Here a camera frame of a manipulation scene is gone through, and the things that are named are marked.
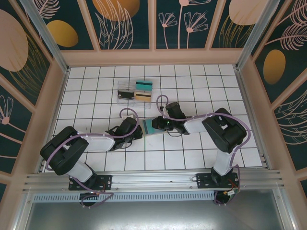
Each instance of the clear plastic box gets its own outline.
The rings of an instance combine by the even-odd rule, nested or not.
[[[146,94],[152,94],[151,91],[139,91],[136,90],[136,81],[118,81],[118,90],[130,90],[133,92],[145,92]],[[122,105],[125,107],[145,107],[145,108],[151,108],[151,101],[145,102],[136,100],[134,97],[132,99],[123,99],[119,98],[117,94],[117,104]]]

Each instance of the vented metal plate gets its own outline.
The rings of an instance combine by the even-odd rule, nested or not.
[[[85,202],[102,201],[109,195],[91,197]],[[188,201],[213,200],[213,191],[196,192],[153,192],[153,193],[115,193],[107,202],[138,202],[138,201]],[[73,203],[80,202],[80,193],[71,194],[36,194],[33,203]]]

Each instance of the enclosure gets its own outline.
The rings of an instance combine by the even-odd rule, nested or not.
[[[1,229],[307,229],[306,0],[3,0],[0,19]],[[150,102],[118,104],[136,81]],[[193,178],[217,146],[174,130],[85,151],[114,196],[83,210],[42,147],[68,126],[119,126],[125,107],[158,117],[161,94],[185,116],[224,108],[247,124],[240,193],[216,206]]]

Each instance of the teal object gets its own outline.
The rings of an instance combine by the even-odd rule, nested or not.
[[[148,118],[143,120],[143,127],[145,131],[145,135],[152,135],[152,134],[158,134],[158,133],[165,133],[164,130],[155,129],[152,126],[152,121],[154,118]]]
[[[136,90],[151,92],[153,90],[153,82],[149,80],[137,80]]]

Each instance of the white tiled floor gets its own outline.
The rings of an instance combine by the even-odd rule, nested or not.
[[[140,118],[159,115],[155,100],[166,94],[179,101],[187,116],[201,115],[223,107],[251,128],[231,65],[164,65],[71,68],[53,135],[66,126],[82,132],[99,132],[120,125],[116,104],[117,82],[138,79],[153,82],[151,109],[137,109]],[[130,171],[211,168],[216,146],[208,133],[171,137],[146,137],[127,149],[87,152],[81,160],[95,171]],[[237,152],[234,164],[262,167],[254,137]]]

